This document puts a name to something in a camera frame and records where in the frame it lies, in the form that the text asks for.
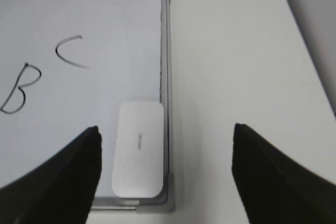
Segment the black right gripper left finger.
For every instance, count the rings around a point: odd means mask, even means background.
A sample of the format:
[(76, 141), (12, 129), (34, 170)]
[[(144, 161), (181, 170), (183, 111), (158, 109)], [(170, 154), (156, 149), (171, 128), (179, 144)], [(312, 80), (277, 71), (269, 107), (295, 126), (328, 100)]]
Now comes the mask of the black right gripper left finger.
[(1, 188), (1, 223), (86, 223), (101, 171), (102, 137), (93, 126)]

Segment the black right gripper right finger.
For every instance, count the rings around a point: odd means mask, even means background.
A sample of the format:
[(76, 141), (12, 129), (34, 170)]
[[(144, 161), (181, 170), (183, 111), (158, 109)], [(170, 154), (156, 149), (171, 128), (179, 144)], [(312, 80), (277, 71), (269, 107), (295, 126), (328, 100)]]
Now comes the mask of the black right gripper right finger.
[(246, 124), (235, 124), (232, 175), (249, 223), (335, 223), (335, 184)]

